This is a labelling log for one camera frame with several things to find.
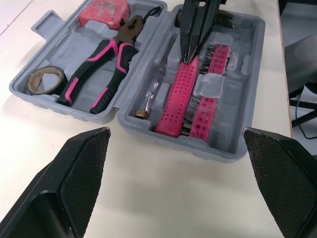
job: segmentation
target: pliers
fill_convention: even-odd
[[[96,98],[90,109],[90,113],[92,114],[104,111],[128,73],[132,57],[138,52],[134,47],[134,43],[142,31],[146,19],[160,10],[161,7],[153,8],[144,18],[140,15],[134,16],[119,29],[117,36],[113,39],[102,40],[95,51],[74,72],[57,102],[71,106],[89,77],[103,64],[118,55],[111,81]]]
[[[190,63],[206,42],[215,22],[233,28],[231,13],[219,10],[226,0],[185,0],[180,16],[182,61]]]

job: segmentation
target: cable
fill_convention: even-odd
[[[301,96],[302,96],[302,94],[298,95],[298,97],[297,97],[297,105],[296,105],[296,109],[295,109],[295,119],[296,119],[296,120],[297,120],[297,109],[298,109],[299,102],[301,101]],[[298,127],[299,127],[299,129],[301,130],[303,136],[304,136],[307,140],[317,139],[317,136],[307,137],[300,124],[298,125]]]

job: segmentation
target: pink and black pliers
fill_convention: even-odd
[[[91,56],[72,75],[57,102],[71,106],[89,77],[102,65],[118,55],[111,81],[96,98],[90,109],[92,114],[104,111],[116,94],[120,83],[127,75],[132,57],[138,52],[134,47],[134,43],[142,31],[146,19],[160,10],[161,7],[153,8],[144,18],[140,15],[134,16],[119,29],[117,36],[110,40],[102,40]]]

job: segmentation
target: pink screwdriver handle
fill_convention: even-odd
[[[183,62],[180,64],[155,132],[175,138],[179,137],[198,75],[198,63],[199,58],[196,56],[190,64]]]

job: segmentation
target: chair leg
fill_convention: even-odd
[[[308,121],[315,119],[315,118],[317,118],[317,110],[314,110],[314,111],[312,111],[312,112],[310,112],[310,113],[308,113],[300,118],[293,120],[292,127],[296,127],[298,125],[301,125],[301,124],[308,122]]]

